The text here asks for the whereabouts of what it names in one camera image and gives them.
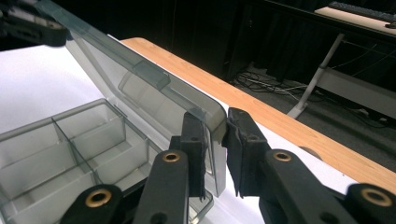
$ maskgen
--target clear plastic container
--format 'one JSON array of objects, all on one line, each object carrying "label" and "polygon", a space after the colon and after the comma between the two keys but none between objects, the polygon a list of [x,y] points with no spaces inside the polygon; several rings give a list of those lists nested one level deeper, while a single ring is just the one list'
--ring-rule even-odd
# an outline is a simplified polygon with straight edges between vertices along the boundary
[{"label": "clear plastic container", "polygon": [[223,107],[51,1],[35,7],[68,29],[67,49],[106,99],[0,135],[4,221],[56,223],[84,189],[127,190],[181,135],[186,112],[206,126],[206,200],[190,203],[190,221],[200,220],[225,189]]}]

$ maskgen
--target cable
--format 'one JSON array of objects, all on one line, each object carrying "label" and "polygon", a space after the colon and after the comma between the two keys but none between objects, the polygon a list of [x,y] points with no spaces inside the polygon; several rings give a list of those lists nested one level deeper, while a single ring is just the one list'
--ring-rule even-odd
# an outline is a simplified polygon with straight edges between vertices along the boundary
[{"label": "cable", "polygon": [[360,55],[360,56],[358,56],[358,57],[356,57],[356,58],[354,58],[354,59],[351,59],[351,60],[349,60],[349,61],[346,62],[346,63],[341,63],[341,64],[338,64],[338,65],[333,66],[333,67],[331,67],[331,68],[334,69],[334,68],[336,68],[336,67],[341,67],[341,66],[344,66],[344,65],[346,65],[346,64],[353,63],[353,62],[357,61],[358,59],[364,57],[366,54],[370,53],[375,47],[376,47],[376,44],[374,44],[372,47],[370,47],[368,50],[366,50],[366,52],[364,52],[362,55]]},{"label": "cable", "polygon": [[[275,85],[271,84],[271,83],[264,82],[264,81],[274,81],[274,80],[275,79],[273,77],[266,77],[265,75],[262,75],[262,74],[257,74],[254,72],[250,73],[249,71],[242,71],[241,73],[237,74],[237,76],[235,77],[235,81],[237,82],[235,84],[240,85],[245,88],[248,88],[254,92],[274,93],[274,94],[278,94],[278,95],[288,95],[288,96],[291,96],[296,101],[299,101],[299,98],[296,97],[295,95],[303,93],[304,88],[307,87],[306,85],[291,87],[287,84],[284,84],[283,82],[282,83],[277,82]],[[376,125],[373,125],[373,124],[367,122],[364,118],[362,118],[355,112],[351,111],[350,108],[342,105],[341,103],[337,102],[336,100],[334,100],[332,98],[329,98],[322,92],[314,91],[313,94],[311,94],[311,96],[313,96],[313,95],[317,96],[320,100],[314,101],[311,99],[311,100],[309,100],[310,102],[327,101],[329,103],[338,105],[338,106],[342,107],[343,109],[345,109],[348,113],[350,113],[351,115],[356,117],[356,119],[360,120],[362,123],[364,123],[365,125],[367,125],[369,127],[376,128],[376,129],[391,128],[389,125],[376,126]]]},{"label": "cable", "polygon": [[[349,41],[344,41],[344,43],[346,43],[348,45],[352,45],[352,46],[358,47],[358,48],[361,48],[361,49],[370,50],[370,51],[375,52],[377,54],[382,54],[382,55],[386,55],[387,54],[387,53],[384,53],[382,51],[375,50],[375,49],[369,49],[369,48],[366,48],[366,47],[364,47],[362,45],[358,45],[358,44],[355,44],[355,43],[352,43],[352,42],[349,42]],[[389,57],[393,58],[393,59],[396,59],[396,56],[393,56],[393,55],[390,55]]]},{"label": "cable", "polygon": [[368,69],[372,68],[373,66],[375,66],[375,65],[381,63],[382,61],[384,61],[386,58],[388,58],[388,56],[390,56],[390,55],[393,54],[394,52],[396,52],[396,49],[393,50],[391,53],[386,54],[384,57],[382,57],[381,59],[379,59],[379,60],[376,61],[375,63],[372,63],[372,64],[370,64],[369,66],[367,66],[367,67],[361,69],[360,71],[354,73],[352,76],[355,77],[355,76],[357,76],[358,74],[367,71]]}]

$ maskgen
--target desk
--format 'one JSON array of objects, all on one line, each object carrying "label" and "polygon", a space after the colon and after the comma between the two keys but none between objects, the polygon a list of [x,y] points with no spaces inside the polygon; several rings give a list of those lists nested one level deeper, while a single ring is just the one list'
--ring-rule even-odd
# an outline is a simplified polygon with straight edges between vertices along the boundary
[{"label": "desk", "polygon": [[[361,26],[364,29],[393,35],[396,39],[396,29],[385,27],[385,24],[388,22],[366,18],[329,7],[320,8],[315,12],[325,17]],[[300,101],[288,113],[288,115],[292,118],[297,118],[305,110],[307,106],[306,101],[311,95],[312,90],[316,86],[320,86],[327,91],[341,95],[348,100],[372,108],[375,111],[396,119],[396,113],[393,108],[393,105],[396,105],[396,92],[382,89],[376,85],[361,81],[358,78],[342,74],[327,67],[327,64],[344,38],[343,32],[344,31],[342,31],[342,33],[340,33],[334,40],[332,47],[309,82],[309,85]]]},{"label": "desk", "polygon": [[315,150],[326,163],[345,175],[358,182],[375,184],[396,193],[396,174],[383,166],[145,39],[126,39],[122,43],[225,104],[246,110],[262,126],[294,145]]},{"label": "desk", "polygon": [[[339,173],[328,164],[317,160],[294,144],[318,148],[317,152],[320,156],[329,164],[333,162],[334,166],[343,173],[349,172],[355,179],[371,180],[366,182],[395,192],[395,183],[391,181],[395,174],[376,163],[335,143],[145,39],[133,38],[124,40],[123,43],[219,100],[224,107],[234,106],[248,111],[258,122],[271,147],[282,147],[296,153],[326,186],[345,192],[347,185],[355,181]],[[55,66],[56,73],[50,69],[35,72],[39,63],[42,63],[41,65],[44,65],[45,68],[48,64]],[[0,90],[3,93],[0,95],[0,105],[8,105],[0,107],[1,126],[12,127],[15,125],[15,120],[12,124],[9,121],[15,117],[19,119],[18,126],[21,126],[33,122],[37,118],[43,119],[54,113],[103,97],[64,48],[36,47],[1,52],[0,67],[2,67]],[[331,149],[337,150],[340,155],[332,155]],[[367,172],[359,174],[361,170],[367,170]],[[226,190],[219,198],[215,198],[214,207],[207,213],[202,223],[261,223],[262,218],[257,204],[258,198],[246,197],[242,200],[234,197],[233,182],[228,175]]]}]

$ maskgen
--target keyboard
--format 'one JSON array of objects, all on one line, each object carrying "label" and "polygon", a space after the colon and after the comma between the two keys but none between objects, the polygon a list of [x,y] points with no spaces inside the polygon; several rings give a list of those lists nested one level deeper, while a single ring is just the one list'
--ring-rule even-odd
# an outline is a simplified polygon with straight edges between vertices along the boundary
[{"label": "keyboard", "polygon": [[331,2],[328,7],[360,15],[363,17],[372,18],[378,21],[396,22],[396,14],[392,15],[386,12],[371,10],[364,7],[355,7],[345,3]]}]

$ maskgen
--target wooden table edge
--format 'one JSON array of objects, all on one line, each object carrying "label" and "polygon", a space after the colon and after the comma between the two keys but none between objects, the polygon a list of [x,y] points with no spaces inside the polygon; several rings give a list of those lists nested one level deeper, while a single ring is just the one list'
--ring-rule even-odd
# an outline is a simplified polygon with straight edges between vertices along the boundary
[{"label": "wooden table edge", "polygon": [[396,174],[389,169],[303,125],[146,39],[135,37],[121,42],[225,104],[246,110],[261,125],[294,145],[315,150],[323,161],[343,174],[360,183],[378,185],[396,194]]}]

